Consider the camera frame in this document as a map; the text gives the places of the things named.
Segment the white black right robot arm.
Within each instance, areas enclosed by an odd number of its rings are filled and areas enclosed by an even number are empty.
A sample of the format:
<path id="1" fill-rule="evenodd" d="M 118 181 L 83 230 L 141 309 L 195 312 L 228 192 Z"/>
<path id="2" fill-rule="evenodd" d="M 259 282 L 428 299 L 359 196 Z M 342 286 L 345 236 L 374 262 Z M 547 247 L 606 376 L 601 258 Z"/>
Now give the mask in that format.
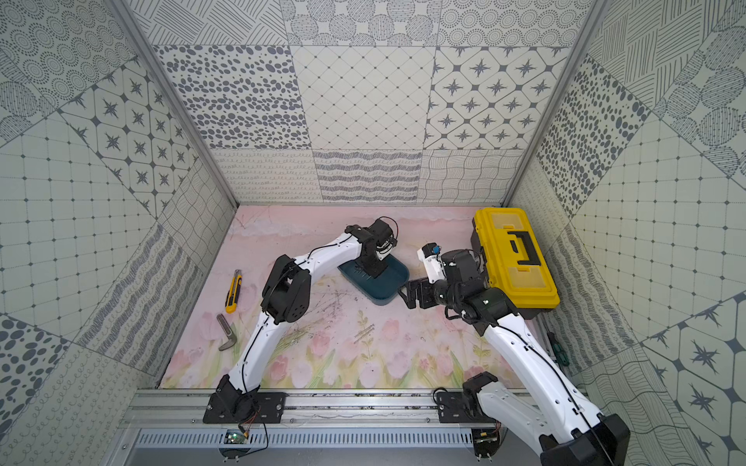
<path id="1" fill-rule="evenodd" d="M 483 372 L 462 386 L 466 411 L 501 423 L 544 465 L 622 465 L 631 431 L 606 415 L 563 374 L 526 321 L 496 287 L 489 287 L 471 250 L 442 252 L 429 243 L 417 256 L 427 275 L 400 291 L 408 308 L 440 305 L 448 320 L 473 326 L 508 362 L 534 402 L 520 400 Z"/>

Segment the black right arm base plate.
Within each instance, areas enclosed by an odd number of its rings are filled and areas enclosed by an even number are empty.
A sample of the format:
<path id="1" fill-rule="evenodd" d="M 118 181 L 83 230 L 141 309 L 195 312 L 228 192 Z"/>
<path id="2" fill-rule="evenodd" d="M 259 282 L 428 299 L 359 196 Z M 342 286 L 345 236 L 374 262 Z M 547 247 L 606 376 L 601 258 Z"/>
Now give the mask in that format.
<path id="1" fill-rule="evenodd" d="M 435 390 L 433 401 L 440 423 L 487 423 L 490 419 L 468 409 L 461 391 Z"/>

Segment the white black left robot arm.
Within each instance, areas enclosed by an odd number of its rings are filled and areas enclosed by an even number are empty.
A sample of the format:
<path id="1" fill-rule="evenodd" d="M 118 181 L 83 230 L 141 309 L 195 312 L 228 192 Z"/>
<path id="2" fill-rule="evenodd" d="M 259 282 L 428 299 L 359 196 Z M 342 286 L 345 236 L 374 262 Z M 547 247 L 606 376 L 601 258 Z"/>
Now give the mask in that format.
<path id="1" fill-rule="evenodd" d="M 330 243 L 308 254 L 279 256 L 261 292 L 260 317 L 236 365 L 221 377 L 208 405 L 240 421 L 258 409 L 254 399 L 269 359 L 289 326 L 310 310 L 312 285 L 339 270 L 376 305 L 392 301 L 408 274 L 392 256 L 399 228 L 391 217 L 371 225 L 352 224 Z"/>

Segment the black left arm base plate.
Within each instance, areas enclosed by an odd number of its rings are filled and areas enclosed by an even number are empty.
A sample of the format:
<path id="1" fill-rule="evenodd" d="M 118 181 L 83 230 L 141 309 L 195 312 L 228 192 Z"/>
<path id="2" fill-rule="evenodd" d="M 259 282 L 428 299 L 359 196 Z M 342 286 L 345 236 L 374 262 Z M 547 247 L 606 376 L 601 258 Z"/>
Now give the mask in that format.
<path id="1" fill-rule="evenodd" d="M 259 392 L 241 395 L 237 408 L 229 408 L 219 398 L 211 395 L 202 421 L 205 424 L 239 424 L 253 419 L 257 423 L 280 423 L 288 395 L 285 392 Z"/>

